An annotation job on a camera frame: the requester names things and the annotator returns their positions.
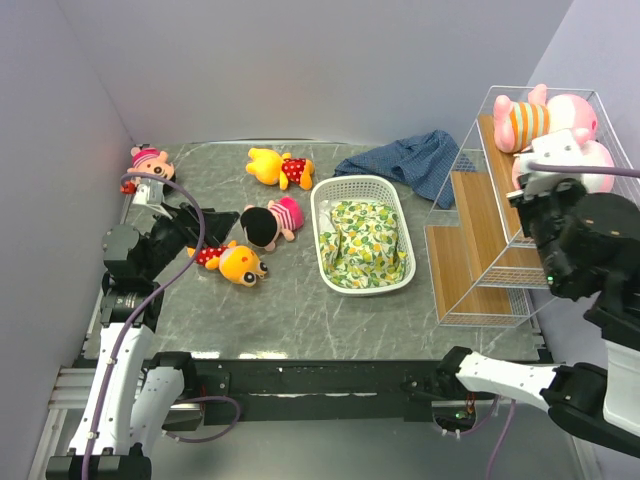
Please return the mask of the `black-haired doll pink striped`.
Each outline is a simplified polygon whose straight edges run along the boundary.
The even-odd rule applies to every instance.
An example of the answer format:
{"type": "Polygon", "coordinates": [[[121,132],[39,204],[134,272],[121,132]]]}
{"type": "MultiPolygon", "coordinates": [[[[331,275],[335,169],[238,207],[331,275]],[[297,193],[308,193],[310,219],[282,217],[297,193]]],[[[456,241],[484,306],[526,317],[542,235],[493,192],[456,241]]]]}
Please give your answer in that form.
{"type": "Polygon", "coordinates": [[[292,197],[269,201],[266,207],[248,205],[240,215],[241,229],[253,246],[273,251],[279,237],[292,242],[305,222],[304,212],[292,197]]]}

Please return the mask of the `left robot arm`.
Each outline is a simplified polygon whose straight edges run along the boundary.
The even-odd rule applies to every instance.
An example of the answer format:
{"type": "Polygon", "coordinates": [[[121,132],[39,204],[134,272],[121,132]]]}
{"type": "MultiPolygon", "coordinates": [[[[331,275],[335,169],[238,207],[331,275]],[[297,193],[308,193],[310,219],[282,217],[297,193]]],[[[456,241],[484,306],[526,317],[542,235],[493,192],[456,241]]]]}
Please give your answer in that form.
{"type": "Polygon", "coordinates": [[[156,279],[187,248],[221,245],[240,215],[186,203],[163,209],[147,233],[119,224],[102,239],[100,353],[82,420],[66,453],[48,460],[48,479],[150,478],[171,407],[201,390],[190,353],[145,359],[164,298],[156,279]]]}

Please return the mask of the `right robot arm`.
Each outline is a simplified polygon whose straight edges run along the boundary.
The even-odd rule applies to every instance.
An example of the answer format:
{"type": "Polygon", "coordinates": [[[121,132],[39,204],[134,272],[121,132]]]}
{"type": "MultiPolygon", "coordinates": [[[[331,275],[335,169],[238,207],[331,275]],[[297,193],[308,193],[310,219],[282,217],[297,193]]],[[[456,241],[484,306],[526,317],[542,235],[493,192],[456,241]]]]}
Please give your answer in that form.
{"type": "Polygon", "coordinates": [[[534,406],[582,440],[639,454],[639,208],[615,193],[565,180],[545,193],[511,195],[523,233],[542,261],[550,294],[582,302],[605,366],[525,365],[452,348],[432,377],[442,399],[497,394],[534,406]]]}

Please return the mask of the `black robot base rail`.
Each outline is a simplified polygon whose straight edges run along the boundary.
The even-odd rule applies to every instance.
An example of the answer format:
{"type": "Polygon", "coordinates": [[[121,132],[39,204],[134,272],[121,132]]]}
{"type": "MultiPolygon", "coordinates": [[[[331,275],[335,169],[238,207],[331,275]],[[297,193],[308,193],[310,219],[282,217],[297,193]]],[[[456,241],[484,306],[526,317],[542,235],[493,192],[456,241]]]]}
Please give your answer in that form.
{"type": "Polygon", "coordinates": [[[437,360],[197,359],[198,393],[241,407],[239,419],[320,421],[401,418],[429,421],[434,402],[488,400],[445,386],[437,360]]]}

